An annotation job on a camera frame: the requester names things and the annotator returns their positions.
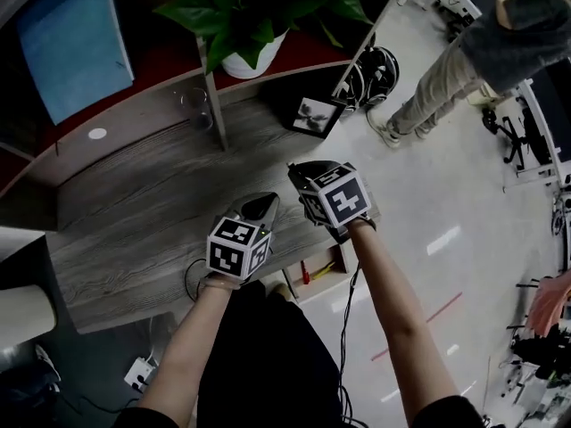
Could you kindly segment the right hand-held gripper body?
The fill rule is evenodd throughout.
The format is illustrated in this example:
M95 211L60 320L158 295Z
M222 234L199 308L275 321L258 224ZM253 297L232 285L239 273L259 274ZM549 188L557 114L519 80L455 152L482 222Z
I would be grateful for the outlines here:
M306 191L297 191L306 217L316 226L323 226L339 243L349 240L347 225L355 219L371 221L368 212L371 200L356 168L349 162L340 163L344 176L336 180L309 180Z

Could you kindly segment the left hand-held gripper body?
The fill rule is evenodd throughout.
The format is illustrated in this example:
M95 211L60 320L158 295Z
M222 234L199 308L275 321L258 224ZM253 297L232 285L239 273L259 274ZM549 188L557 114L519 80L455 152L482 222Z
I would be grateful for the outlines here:
M246 281L267 260L272 225L266 219L247 221L236 211L217 216L207 236L207 268Z

